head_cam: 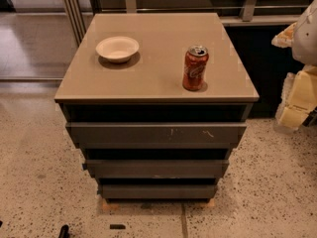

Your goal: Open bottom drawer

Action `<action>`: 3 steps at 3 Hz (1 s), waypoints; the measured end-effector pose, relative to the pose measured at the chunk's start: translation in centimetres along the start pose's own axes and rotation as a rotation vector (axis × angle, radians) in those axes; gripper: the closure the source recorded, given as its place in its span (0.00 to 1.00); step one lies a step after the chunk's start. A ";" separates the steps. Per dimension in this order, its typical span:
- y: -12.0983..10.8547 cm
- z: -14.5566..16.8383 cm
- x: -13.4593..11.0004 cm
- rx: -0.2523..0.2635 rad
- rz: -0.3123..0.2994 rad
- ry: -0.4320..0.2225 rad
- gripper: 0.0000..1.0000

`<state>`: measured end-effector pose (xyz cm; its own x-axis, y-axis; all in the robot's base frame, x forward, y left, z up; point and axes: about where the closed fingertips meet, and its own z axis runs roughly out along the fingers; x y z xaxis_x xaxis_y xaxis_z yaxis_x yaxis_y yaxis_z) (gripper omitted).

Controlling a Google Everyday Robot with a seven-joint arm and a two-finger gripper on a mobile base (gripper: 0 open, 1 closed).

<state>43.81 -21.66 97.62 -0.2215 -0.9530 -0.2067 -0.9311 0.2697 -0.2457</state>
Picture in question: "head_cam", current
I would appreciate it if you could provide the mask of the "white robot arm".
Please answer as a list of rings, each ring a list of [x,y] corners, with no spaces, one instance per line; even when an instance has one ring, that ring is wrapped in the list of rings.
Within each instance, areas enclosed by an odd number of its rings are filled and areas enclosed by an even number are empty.
[[[287,74],[275,113],[279,128],[296,131],[317,107],[317,0],[271,43],[279,48],[291,48],[292,57],[304,64],[297,74]]]

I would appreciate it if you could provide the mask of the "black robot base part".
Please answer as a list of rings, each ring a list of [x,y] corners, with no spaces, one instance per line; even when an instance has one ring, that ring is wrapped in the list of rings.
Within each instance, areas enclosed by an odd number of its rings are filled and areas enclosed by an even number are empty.
[[[60,228],[58,238],[69,238],[69,227],[67,225],[63,225]]]

